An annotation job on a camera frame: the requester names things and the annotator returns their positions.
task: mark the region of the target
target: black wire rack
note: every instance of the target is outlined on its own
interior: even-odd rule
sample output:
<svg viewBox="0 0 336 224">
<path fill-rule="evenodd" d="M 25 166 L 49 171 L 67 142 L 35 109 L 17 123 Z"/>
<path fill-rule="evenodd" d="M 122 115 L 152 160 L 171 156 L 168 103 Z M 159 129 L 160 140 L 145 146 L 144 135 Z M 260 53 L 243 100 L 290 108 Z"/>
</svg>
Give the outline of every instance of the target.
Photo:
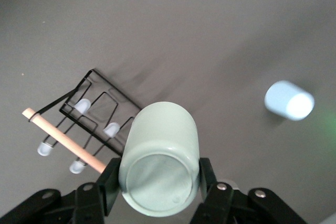
<svg viewBox="0 0 336 224">
<path fill-rule="evenodd" d="M 96 156 L 104 147 L 122 156 L 130 127 L 135 116 L 141 110 L 140 106 L 96 69 L 91 69 L 75 89 L 45 106 L 36 112 L 36 114 L 46 112 L 65 98 L 67 100 L 59 109 L 64 118 L 56 127 L 61 127 L 69 119 L 71 120 L 71 124 L 63 130 L 63 133 L 68 134 L 76 127 L 80 127 L 88 132 L 89 137 L 83 145 L 84 149 L 87 148 L 91 141 L 100 142 L 100 146 L 93 153 L 93 156 Z M 84 112 L 76 109 L 76 104 L 83 100 L 90 103 L 89 109 Z M 113 136 L 106 134 L 104 131 L 111 123 L 117 124 L 120 128 L 116 135 Z M 50 135 L 47 135 L 43 143 L 55 147 L 58 142 L 53 141 L 49 143 L 51 142 L 51 138 Z"/>
</svg>

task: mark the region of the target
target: wooden rod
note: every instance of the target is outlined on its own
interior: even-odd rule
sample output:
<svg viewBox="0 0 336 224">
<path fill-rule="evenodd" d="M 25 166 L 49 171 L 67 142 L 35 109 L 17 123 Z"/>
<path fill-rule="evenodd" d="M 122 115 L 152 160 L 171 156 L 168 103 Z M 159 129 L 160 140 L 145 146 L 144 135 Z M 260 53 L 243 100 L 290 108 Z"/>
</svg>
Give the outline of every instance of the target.
<svg viewBox="0 0 336 224">
<path fill-rule="evenodd" d="M 31 108 L 27 108 L 22 115 L 30 119 L 35 114 L 35 111 Z M 57 129 L 47 120 L 45 120 L 41 115 L 37 114 L 32 119 L 31 122 L 35 123 L 38 127 L 44 130 L 47 134 L 52 136 L 55 140 L 59 143 L 64 145 L 67 149 L 69 149 L 72 153 L 82 159 L 85 163 L 90 165 L 93 169 L 97 172 L 102 173 L 106 165 L 100 162 L 97 158 L 92 156 L 86 150 L 84 150 L 81 146 L 75 143 L 71 138 L 69 138 L 66 134 L 62 131 Z"/>
</svg>

